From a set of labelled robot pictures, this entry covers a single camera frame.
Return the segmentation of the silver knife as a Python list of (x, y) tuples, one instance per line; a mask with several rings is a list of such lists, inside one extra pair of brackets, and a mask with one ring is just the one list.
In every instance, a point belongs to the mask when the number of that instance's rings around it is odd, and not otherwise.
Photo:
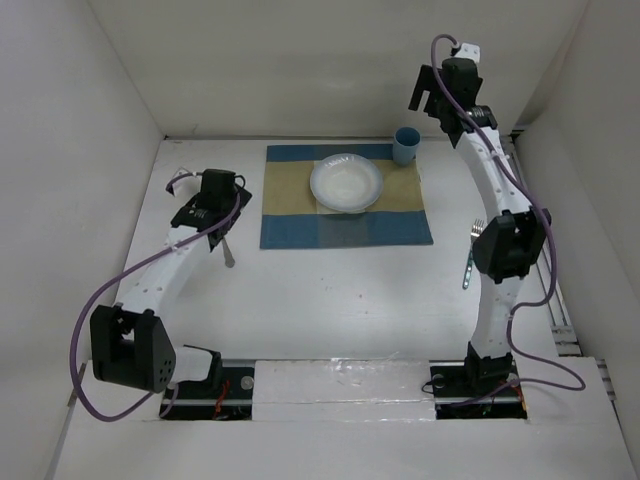
[(235, 258), (231, 252), (227, 240), (225, 238), (222, 238), (220, 244), (223, 250), (225, 266), (227, 268), (233, 268), (235, 266)]

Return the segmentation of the blue cup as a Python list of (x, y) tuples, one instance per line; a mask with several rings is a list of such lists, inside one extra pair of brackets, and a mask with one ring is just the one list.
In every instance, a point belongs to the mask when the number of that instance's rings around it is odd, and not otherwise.
[(399, 166), (408, 166), (421, 143), (420, 133), (412, 127), (399, 128), (393, 137), (392, 159)]

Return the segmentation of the blue beige cloth placemat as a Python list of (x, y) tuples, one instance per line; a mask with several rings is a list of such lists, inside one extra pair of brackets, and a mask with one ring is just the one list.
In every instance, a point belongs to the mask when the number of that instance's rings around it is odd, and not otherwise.
[(432, 242), (416, 164), (397, 165), (390, 144), (268, 146), (261, 249)]

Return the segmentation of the white blue-rimmed plate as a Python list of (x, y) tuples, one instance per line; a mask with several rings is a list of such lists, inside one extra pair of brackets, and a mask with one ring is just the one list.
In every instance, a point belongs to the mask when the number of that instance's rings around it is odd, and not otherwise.
[(365, 211), (378, 200), (384, 187), (382, 173), (371, 160), (348, 153), (317, 162), (309, 183), (320, 205), (340, 213)]

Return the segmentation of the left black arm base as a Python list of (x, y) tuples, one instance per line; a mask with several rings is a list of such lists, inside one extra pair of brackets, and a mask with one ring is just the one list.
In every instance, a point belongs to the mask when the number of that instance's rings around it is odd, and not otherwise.
[(252, 419), (255, 384), (253, 360), (223, 360), (219, 379), (182, 382), (171, 409), (173, 391), (167, 389), (161, 401), (162, 420), (245, 421)]

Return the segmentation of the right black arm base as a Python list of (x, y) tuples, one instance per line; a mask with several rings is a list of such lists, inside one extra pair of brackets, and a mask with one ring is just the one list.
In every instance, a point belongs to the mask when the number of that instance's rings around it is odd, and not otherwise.
[(490, 396), (498, 387), (507, 384), (517, 373), (488, 386), (474, 388), (467, 378), (462, 361), (432, 362), (429, 378), (421, 391), (434, 400), (437, 420), (526, 420), (528, 414), (524, 395), (519, 386), (509, 385)]

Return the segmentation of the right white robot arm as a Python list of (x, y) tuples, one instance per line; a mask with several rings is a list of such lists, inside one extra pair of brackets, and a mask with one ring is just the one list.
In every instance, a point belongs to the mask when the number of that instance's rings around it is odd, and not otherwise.
[(511, 180), (493, 113), (476, 103), (481, 84), (473, 60), (448, 58), (439, 68), (421, 67), (409, 103), (439, 121), (472, 174), (487, 218), (471, 243), (481, 280), (476, 327), (462, 365), (432, 367), (429, 384), (440, 398), (485, 395), (508, 380), (511, 311), (546, 239), (531, 202)]

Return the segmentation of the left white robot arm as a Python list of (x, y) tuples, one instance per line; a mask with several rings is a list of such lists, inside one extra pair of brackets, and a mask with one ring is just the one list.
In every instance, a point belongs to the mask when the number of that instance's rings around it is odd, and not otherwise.
[(93, 373), (103, 382), (151, 393), (188, 382), (201, 396), (222, 387), (220, 354), (172, 345), (168, 312), (194, 269), (237, 221), (252, 194), (232, 171), (206, 169), (200, 190), (170, 222), (163, 249), (138, 267), (133, 287), (114, 306), (98, 306), (89, 320)]

